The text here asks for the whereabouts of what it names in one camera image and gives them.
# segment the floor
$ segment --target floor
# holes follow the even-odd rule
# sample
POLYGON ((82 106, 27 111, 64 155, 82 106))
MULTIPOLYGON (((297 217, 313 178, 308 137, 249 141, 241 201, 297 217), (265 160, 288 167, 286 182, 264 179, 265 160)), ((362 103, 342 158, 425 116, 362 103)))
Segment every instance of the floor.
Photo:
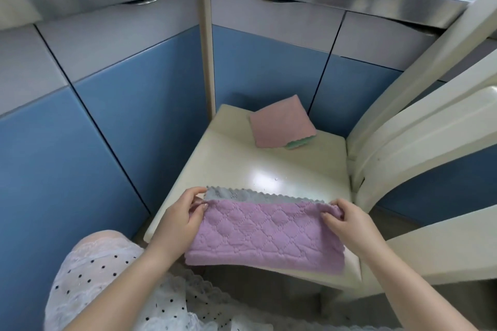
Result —
MULTIPOLYGON (((419 228, 378 207, 370 215, 386 240, 419 228)), ((150 221, 134 238, 143 247, 143 234, 150 221)), ((335 326, 401 326, 384 294, 337 303, 333 298, 338 290, 275 272, 227 265, 192 268, 233 298, 261 310, 335 326)), ((435 289, 478 329, 497 330, 497 280, 440 285, 435 289)))

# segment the hand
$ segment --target hand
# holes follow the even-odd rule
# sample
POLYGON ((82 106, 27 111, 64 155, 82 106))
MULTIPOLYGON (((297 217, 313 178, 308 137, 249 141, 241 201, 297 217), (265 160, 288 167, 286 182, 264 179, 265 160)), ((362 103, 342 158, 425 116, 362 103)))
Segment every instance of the hand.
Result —
POLYGON ((166 209, 147 252, 163 259, 166 265, 171 265, 188 250, 207 209, 207 204, 196 195, 206 191, 205 187, 185 190, 180 198, 166 209), (197 208, 190 215, 190 208, 195 206, 197 208))
POLYGON ((343 221, 326 212, 321 216, 351 252, 368 260, 390 249, 366 212, 344 199, 337 199, 330 204, 336 204, 344 212, 343 221))

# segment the white chair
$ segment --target white chair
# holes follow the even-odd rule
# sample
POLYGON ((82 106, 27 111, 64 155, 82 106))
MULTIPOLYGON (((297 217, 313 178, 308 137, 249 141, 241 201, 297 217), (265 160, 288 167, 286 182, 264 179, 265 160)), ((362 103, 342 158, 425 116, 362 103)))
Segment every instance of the white chair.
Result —
MULTIPOLYGON (((486 2, 483 4, 486 18, 474 11, 474 8, 482 8, 481 4, 478 5, 479 1, 460 18, 464 20, 468 13, 473 17, 480 16, 480 25, 485 26, 472 28, 473 34, 478 37, 471 38, 471 44, 461 38, 470 34, 468 24, 463 24, 461 29, 450 28, 440 39, 449 33, 451 37, 459 38, 457 42, 460 45, 476 46, 495 30, 497 0, 483 0, 486 2), (493 12, 488 9, 489 1, 493 3, 493 12), (491 24, 488 16, 494 17, 491 24)), ((467 47, 456 49, 455 46, 455 41, 449 39, 448 44, 438 44, 432 55, 436 56, 438 51, 442 52, 440 55, 448 55, 447 50, 457 51, 458 55, 468 51, 467 47)), ((379 121, 385 115, 395 108, 402 109, 416 96, 412 90, 407 92, 408 95, 404 92, 402 101, 397 102, 395 108, 387 107, 386 114, 376 113, 373 118, 373 124, 377 124, 376 132, 366 129, 360 134, 351 134, 352 139, 349 137, 347 142, 349 149, 354 147, 354 156, 350 152, 347 156, 344 138, 322 131, 318 131, 311 143, 295 150, 257 148, 252 137, 249 112, 222 105, 148 228, 145 241, 150 241, 161 216, 181 193, 188 187, 198 185, 245 188, 325 201, 342 197, 369 211, 382 196, 408 179, 497 144, 497 117, 494 117, 497 115, 497 87, 492 86, 497 78, 496 59, 497 52, 490 54, 381 126, 384 121, 379 121), (350 171, 347 170, 347 161, 352 163, 350 171)), ((418 61, 412 67, 419 72, 418 61)), ((445 59, 439 65, 444 65, 447 71, 456 62, 445 59)), ((435 72, 438 76, 444 73, 440 73, 438 68, 435 72)), ((433 77, 429 70, 424 75, 433 77)), ((401 77, 398 81, 405 84, 401 77)), ((422 83, 429 86, 427 80, 422 83)), ((420 93, 424 88, 418 86, 416 91, 420 93)), ((388 97, 392 96, 389 89, 385 92, 388 97)), ((373 115, 370 111, 364 115, 367 119, 373 115)), ((359 130, 362 128, 360 124, 357 125, 359 130)), ((492 233, 489 221, 497 214, 496 207, 424 227, 388 243, 433 284, 497 277, 497 250, 493 252, 497 234, 492 233)), ((381 292, 369 268, 347 249, 342 275, 270 270, 343 289, 343 298, 347 299, 381 292)))

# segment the pink towel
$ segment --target pink towel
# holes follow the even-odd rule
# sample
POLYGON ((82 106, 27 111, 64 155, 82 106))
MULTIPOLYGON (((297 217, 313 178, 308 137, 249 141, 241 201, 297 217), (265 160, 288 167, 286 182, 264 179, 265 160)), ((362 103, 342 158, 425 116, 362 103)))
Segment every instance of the pink towel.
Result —
POLYGON ((345 247, 320 217, 343 212, 323 203, 208 201, 187 265, 249 265, 340 274, 345 247))
POLYGON ((317 133, 297 95, 253 112, 250 122, 259 148, 284 147, 317 133))

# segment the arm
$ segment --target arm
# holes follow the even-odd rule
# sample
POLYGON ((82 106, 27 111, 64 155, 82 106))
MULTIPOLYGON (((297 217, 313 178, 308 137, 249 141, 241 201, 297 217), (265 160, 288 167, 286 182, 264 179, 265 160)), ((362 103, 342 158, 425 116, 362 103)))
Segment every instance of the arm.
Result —
POLYGON ((367 213, 343 199, 332 204, 344 211, 345 219, 340 221, 323 213, 324 222, 370 267, 406 330, 477 331, 390 249, 367 213))
POLYGON ((195 196, 207 189, 186 190, 167 209, 145 252, 98 295, 64 330, 122 331, 131 329, 148 296, 171 265, 190 247, 206 204, 190 216, 195 196))

